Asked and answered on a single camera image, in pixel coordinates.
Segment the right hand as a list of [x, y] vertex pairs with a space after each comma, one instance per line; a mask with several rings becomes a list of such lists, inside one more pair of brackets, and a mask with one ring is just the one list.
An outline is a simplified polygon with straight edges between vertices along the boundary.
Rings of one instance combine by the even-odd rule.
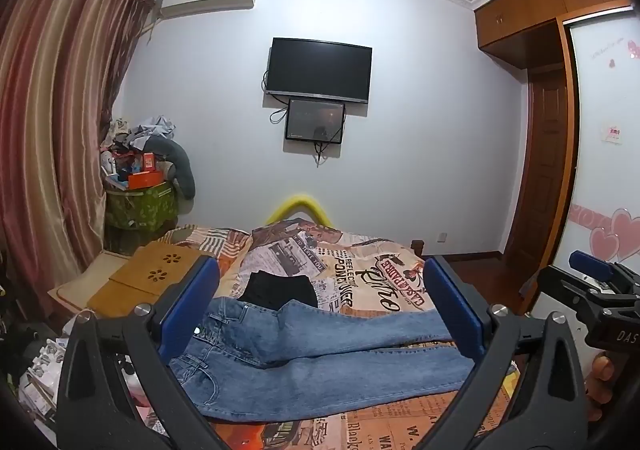
[[602, 406], [613, 396], [608, 384], [615, 373], [614, 363], [605, 354], [593, 359], [591, 371], [585, 379], [585, 391], [589, 401], [588, 421], [596, 422], [602, 416]]

